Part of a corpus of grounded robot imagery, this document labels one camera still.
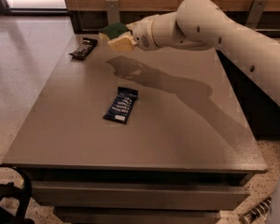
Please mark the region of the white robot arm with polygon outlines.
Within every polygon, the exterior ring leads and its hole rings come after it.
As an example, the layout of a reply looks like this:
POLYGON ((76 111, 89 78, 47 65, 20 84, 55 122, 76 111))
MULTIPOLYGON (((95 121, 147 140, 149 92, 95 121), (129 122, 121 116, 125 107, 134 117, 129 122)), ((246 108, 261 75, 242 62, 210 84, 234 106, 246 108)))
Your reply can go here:
POLYGON ((177 11, 126 24, 108 41, 114 51, 210 47, 280 107, 280 43, 228 18, 210 0, 184 0, 177 11))

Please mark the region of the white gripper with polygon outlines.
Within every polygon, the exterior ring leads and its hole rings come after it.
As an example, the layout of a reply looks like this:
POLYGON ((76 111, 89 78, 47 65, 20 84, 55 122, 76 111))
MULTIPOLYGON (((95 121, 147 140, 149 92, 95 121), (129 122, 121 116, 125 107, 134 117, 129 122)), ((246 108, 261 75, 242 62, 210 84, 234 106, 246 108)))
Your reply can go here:
POLYGON ((124 35, 108 41, 108 46, 115 52, 133 51, 136 45, 144 51, 159 49, 152 34, 153 23, 158 17, 159 15, 153 15, 140 21, 127 23, 126 27, 133 31, 134 39, 130 35, 124 35))

